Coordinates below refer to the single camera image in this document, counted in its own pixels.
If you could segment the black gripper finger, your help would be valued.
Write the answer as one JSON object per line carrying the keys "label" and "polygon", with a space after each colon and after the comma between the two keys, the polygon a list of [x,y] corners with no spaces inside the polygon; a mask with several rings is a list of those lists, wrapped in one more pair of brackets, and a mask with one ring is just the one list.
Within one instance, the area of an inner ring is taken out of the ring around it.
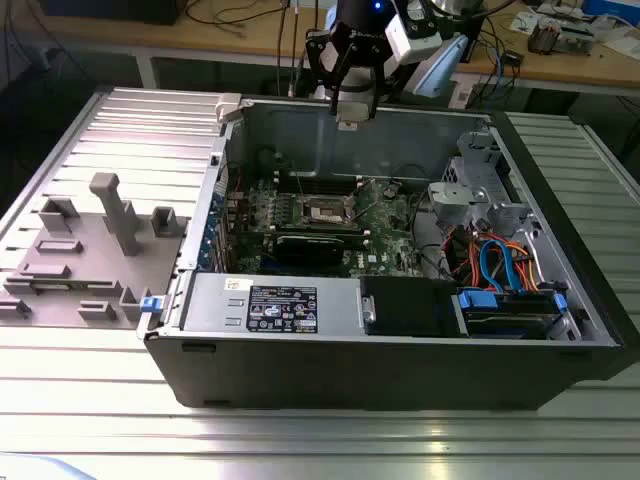
{"label": "black gripper finger", "polygon": [[370,63],[373,73],[374,88],[371,107],[369,111],[370,119],[373,119],[376,116],[380,98],[386,88],[384,66],[388,57],[389,55],[387,54],[387,52],[381,47],[371,48]]}
{"label": "black gripper finger", "polygon": [[[317,83],[332,91],[329,113],[337,115],[340,87],[351,69],[354,57],[354,31],[349,27],[333,30],[310,30],[305,49],[311,71]],[[321,60],[322,53],[331,45],[337,53],[333,66],[328,69]]]}

